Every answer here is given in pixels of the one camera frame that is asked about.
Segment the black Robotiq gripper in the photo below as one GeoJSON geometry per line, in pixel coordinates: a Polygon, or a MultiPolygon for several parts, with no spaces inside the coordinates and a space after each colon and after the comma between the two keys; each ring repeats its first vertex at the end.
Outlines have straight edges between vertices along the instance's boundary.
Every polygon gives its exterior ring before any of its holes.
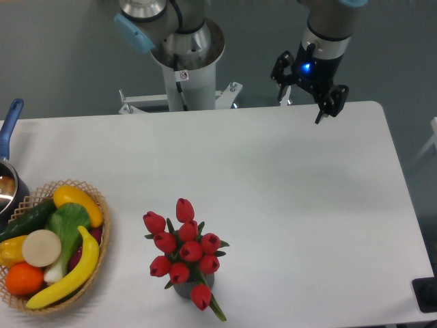
{"type": "Polygon", "coordinates": [[[315,123],[319,124],[323,118],[337,115],[343,110],[350,88],[347,85],[335,85],[334,77],[343,59],[343,55],[334,59],[320,59],[315,56],[313,46],[310,52],[300,45],[296,60],[289,51],[284,51],[277,57],[270,78],[279,86],[277,101],[281,102],[286,89],[295,84],[308,92],[318,104],[319,113],[315,123]],[[292,67],[292,73],[285,74],[285,69],[292,67]]]}

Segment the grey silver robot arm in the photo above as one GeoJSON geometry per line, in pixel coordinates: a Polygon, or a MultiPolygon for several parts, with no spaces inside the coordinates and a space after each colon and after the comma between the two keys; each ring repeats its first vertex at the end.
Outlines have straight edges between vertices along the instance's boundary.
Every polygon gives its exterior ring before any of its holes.
{"type": "MultiPolygon", "coordinates": [[[[335,117],[349,89],[334,77],[348,47],[364,1],[304,1],[307,26],[298,52],[277,58],[271,79],[279,86],[278,100],[296,85],[310,94],[317,120],[335,117]]],[[[225,50],[221,28],[205,14],[204,1],[121,1],[114,17],[123,39],[140,53],[150,54],[162,68],[170,111],[230,108],[237,89],[216,90],[216,64],[225,50]]]]}

